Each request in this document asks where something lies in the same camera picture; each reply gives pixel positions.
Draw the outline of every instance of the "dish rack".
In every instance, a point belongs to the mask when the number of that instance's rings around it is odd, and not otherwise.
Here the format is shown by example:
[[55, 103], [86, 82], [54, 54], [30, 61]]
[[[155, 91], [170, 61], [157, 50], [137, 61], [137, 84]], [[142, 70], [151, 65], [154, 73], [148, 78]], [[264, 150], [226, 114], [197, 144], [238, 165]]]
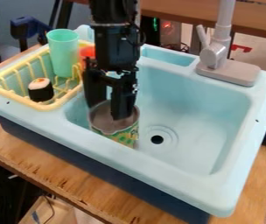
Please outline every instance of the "dish rack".
[[[79, 43], [79, 46], [91, 45], [82, 40]], [[0, 95], [36, 110], [49, 111], [59, 108], [81, 91], [82, 64], [78, 62], [73, 65], [72, 77], [59, 77], [53, 71], [49, 52], [47, 47], [0, 72]], [[54, 97], [50, 101], [35, 102], [30, 99], [27, 87], [37, 78], [48, 78], [53, 84]]]

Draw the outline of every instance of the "faucet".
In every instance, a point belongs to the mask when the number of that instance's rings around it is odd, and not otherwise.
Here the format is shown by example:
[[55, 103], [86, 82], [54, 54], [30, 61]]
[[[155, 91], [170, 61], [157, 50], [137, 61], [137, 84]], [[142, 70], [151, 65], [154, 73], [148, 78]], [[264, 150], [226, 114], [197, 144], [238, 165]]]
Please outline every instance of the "faucet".
[[203, 26], [201, 24], [197, 26], [203, 49], [199, 54], [200, 62], [196, 67], [196, 72], [217, 80], [252, 87], [261, 68], [227, 59], [231, 44], [230, 32], [235, 2], [235, 0], [220, 0], [218, 19], [210, 44]]

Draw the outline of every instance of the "toy sink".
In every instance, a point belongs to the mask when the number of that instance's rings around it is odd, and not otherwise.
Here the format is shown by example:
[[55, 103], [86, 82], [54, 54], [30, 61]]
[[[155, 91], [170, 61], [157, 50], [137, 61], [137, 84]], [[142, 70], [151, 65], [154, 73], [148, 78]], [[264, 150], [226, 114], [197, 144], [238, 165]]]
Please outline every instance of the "toy sink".
[[[49, 110], [0, 94], [0, 116], [210, 214], [229, 216], [266, 131], [266, 72], [253, 87], [241, 87], [197, 75], [196, 56], [149, 45], [142, 55], [135, 150], [89, 130], [81, 88]], [[52, 77], [51, 64], [45, 68]]]

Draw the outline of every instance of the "drain hole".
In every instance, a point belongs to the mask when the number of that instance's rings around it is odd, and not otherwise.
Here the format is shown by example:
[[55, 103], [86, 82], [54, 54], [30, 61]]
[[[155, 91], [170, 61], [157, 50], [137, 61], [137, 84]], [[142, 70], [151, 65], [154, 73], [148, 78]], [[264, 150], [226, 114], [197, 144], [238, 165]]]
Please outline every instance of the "drain hole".
[[154, 144], [161, 144], [164, 141], [164, 139], [161, 136], [153, 136], [150, 140]]

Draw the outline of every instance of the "cylindrical can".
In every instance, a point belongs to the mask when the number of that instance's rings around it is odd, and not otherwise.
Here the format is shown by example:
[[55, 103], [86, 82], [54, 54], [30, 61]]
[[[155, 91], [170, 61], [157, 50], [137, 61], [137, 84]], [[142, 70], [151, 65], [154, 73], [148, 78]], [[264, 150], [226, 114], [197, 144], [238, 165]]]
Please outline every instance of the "cylindrical can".
[[134, 107], [130, 117], [117, 121], [113, 120], [110, 111], [110, 101], [101, 102], [91, 108], [88, 114], [90, 129], [101, 136], [133, 149], [138, 139], [138, 107]]

